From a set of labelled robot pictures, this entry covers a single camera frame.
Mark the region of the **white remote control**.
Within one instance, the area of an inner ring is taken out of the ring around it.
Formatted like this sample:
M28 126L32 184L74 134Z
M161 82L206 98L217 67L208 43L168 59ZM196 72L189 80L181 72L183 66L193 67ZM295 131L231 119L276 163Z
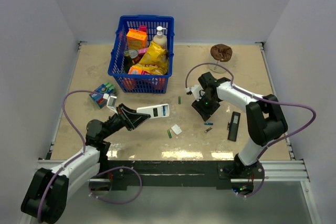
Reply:
M167 103L165 104L158 104L158 105L151 105L151 106L144 106L137 108L137 113L142 113L142 114L149 114L151 119L156 119L156 118L165 118L170 116L170 106L169 106L169 114L168 116L163 116L162 114L162 106L168 105Z

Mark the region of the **white battery cover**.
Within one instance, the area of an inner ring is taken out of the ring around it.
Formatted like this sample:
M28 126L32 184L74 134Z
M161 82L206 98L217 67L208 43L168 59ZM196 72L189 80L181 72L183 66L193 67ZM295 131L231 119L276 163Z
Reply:
M182 130L181 128L178 126L178 125L174 125L171 127L171 130L176 134L176 135L179 135L182 133Z

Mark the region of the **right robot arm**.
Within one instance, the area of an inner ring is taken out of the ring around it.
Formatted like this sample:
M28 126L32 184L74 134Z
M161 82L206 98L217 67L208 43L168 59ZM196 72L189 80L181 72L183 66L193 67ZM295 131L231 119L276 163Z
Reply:
M195 101L192 107L203 121L207 121L226 101L246 113L249 139L244 148L236 154L230 175L246 178L253 171L267 144L278 140L288 130L288 124L275 95L262 96L232 84L228 78L216 79L210 72L198 78L199 84L186 87L188 95Z

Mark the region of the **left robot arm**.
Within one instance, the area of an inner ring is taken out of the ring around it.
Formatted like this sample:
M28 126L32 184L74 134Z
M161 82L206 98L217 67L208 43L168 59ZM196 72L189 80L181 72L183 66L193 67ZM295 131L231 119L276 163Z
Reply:
M107 152L110 143L105 139L125 127L132 131L151 118L151 115L120 104L116 113L105 122L91 120L87 126L83 149L52 169L38 169L23 199L21 212L38 222L55 223L63 214L68 198L85 180L108 174Z

